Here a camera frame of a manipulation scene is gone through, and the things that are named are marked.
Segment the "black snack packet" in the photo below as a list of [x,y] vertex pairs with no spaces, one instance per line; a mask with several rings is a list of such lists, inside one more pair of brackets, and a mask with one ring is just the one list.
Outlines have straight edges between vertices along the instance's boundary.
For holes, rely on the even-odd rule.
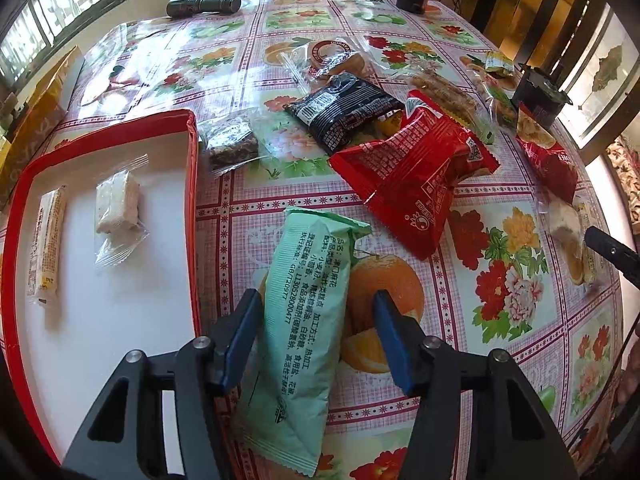
[[323,88],[286,104],[285,111],[304,125],[326,154],[352,142],[365,125],[404,107],[378,86],[349,72],[333,75]]

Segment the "pale nougat clear wrapper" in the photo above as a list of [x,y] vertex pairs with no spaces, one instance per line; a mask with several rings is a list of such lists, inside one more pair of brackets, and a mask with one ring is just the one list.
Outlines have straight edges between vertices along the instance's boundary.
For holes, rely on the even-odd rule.
[[570,205],[551,195],[544,216],[551,237],[560,244],[572,282],[575,285],[598,286],[601,283],[601,266],[585,242],[586,231],[592,225],[588,205],[585,202]]

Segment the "white nougat clear wrapper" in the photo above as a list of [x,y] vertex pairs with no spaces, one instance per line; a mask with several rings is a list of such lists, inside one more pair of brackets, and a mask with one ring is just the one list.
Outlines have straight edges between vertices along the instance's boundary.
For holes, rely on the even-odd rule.
[[140,219],[137,179],[148,163],[149,155],[142,154],[107,169],[96,180],[94,241],[99,270],[124,263],[149,235]]

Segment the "dark seed bar clear wrapper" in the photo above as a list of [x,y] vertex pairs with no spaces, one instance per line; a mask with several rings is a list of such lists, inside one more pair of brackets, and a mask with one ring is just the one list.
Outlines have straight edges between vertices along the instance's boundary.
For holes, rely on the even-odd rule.
[[255,119],[256,110],[249,108],[198,124],[198,145],[213,178],[260,159]]

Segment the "red white tray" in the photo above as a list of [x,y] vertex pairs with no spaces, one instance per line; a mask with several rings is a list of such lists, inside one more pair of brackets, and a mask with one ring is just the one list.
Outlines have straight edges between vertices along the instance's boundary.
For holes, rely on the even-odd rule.
[[[128,162],[146,237],[122,263],[98,266],[96,188]],[[171,110],[85,134],[23,171],[3,247],[1,318],[17,399],[43,449],[62,460],[126,352],[175,350],[200,327],[195,258],[198,133]],[[28,268],[41,197],[65,188],[58,294],[41,307]]]

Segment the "green snack bar packet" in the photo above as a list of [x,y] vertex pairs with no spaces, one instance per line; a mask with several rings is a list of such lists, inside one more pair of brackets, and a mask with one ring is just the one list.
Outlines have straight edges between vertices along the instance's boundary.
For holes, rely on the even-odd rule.
[[264,288],[264,322],[236,414],[245,444],[306,477],[318,468],[357,240],[370,224],[291,207]]

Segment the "yellow white snack packet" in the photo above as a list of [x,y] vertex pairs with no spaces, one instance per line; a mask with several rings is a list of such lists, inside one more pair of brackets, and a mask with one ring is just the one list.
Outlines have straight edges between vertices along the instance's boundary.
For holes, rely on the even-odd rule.
[[493,77],[508,78],[514,74],[513,61],[501,51],[488,51],[484,62],[485,72]]

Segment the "long cream cracker packet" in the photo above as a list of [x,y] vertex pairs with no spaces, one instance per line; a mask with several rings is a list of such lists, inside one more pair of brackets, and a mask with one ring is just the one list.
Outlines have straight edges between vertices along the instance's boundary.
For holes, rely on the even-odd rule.
[[27,298],[47,308],[58,301],[58,262],[66,211],[67,186],[40,197],[29,249]]

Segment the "large red snack bag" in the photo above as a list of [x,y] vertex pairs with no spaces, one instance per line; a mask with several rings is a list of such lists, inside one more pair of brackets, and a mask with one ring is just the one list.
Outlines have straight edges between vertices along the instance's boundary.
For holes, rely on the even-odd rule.
[[499,162],[421,91],[410,91],[405,106],[393,136],[345,148],[329,164],[390,234],[424,260],[439,246],[454,188],[493,174]]

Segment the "small red snack bag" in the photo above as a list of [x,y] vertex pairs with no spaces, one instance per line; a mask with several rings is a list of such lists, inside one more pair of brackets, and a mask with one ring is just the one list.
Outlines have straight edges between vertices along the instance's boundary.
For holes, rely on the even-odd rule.
[[524,104],[518,106],[516,140],[539,181],[560,200],[573,203],[577,168],[564,146],[536,122]]

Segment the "black flashlight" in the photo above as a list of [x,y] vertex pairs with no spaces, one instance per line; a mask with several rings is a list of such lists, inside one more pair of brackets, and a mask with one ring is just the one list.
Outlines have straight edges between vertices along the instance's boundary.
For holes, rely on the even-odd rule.
[[242,0],[169,0],[166,14],[170,18],[190,18],[200,13],[233,14],[240,10]]

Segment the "peanut brittle clear packet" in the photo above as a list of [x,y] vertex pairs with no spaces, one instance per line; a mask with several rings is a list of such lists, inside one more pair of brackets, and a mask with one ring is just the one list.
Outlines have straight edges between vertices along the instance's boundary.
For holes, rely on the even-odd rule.
[[428,96],[460,125],[472,130],[485,144],[496,140],[497,129],[483,105],[432,70],[414,73],[409,84]]

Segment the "floral plastic tablecloth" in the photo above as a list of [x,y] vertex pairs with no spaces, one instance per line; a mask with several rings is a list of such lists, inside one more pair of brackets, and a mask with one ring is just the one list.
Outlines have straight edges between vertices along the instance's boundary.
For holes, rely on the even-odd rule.
[[39,479],[576,479],[623,345],[561,126],[506,127],[444,6],[113,28],[3,244]]

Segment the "black cylindrical motor near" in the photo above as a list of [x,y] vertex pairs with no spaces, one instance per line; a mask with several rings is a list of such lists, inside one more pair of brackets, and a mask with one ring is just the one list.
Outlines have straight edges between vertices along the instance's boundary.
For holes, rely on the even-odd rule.
[[543,70],[518,63],[522,78],[511,98],[512,105],[525,110],[542,128],[549,129],[565,105],[573,102]]

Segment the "round pastry clear wrapper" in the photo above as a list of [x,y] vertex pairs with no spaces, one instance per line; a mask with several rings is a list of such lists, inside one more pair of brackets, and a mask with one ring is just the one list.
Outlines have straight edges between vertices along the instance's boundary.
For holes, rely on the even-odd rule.
[[326,86],[342,73],[368,79],[372,66],[360,49],[343,38],[320,39],[299,44],[278,54],[278,61],[295,82],[302,96]]

